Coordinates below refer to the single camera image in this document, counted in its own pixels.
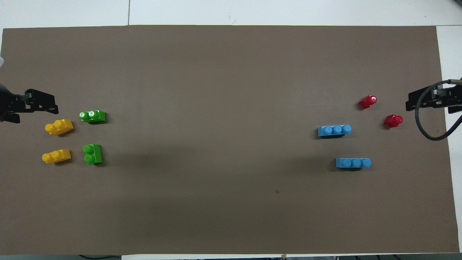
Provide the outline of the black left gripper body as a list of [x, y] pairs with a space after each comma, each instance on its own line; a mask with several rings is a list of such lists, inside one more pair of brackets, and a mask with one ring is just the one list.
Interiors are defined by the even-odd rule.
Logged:
[[3, 84], [0, 84], [0, 113], [1, 116], [14, 113], [27, 113], [25, 100], [26, 92], [22, 95], [11, 93]]

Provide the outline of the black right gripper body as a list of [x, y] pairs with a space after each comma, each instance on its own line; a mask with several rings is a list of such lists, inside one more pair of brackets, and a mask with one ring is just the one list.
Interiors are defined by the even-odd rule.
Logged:
[[456, 84], [453, 87], [437, 87], [432, 90], [434, 100], [433, 108], [458, 107], [462, 104], [462, 86]]

